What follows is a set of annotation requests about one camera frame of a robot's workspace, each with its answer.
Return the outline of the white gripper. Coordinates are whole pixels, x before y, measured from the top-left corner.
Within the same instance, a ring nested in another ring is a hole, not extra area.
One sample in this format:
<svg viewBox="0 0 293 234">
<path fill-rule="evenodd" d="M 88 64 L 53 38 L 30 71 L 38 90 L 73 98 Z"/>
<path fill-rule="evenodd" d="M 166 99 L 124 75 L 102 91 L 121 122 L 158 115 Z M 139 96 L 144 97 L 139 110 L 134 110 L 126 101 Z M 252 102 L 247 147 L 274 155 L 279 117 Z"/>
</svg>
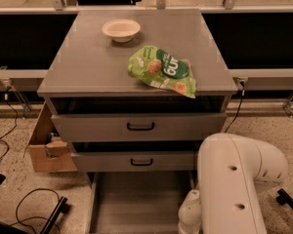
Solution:
<svg viewBox="0 0 293 234">
<path fill-rule="evenodd" d="M 192 189 L 186 196 L 178 211 L 178 233 L 199 234 L 202 224 L 200 192 Z"/>
</svg>

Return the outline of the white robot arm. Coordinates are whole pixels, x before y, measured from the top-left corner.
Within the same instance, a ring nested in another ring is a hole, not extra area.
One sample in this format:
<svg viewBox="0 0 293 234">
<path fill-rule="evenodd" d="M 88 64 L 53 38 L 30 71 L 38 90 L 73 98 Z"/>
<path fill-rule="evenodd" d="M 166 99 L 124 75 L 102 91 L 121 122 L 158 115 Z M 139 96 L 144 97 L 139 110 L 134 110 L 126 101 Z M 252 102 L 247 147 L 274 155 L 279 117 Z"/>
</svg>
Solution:
<svg viewBox="0 0 293 234">
<path fill-rule="evenodd" d="M 213 134 L 199 147 L 197 174 L 179 208 L 179 234 L 267 234 L 255 183 L 285 181 L 282 151 L 254 138 Z"/>
</svg>

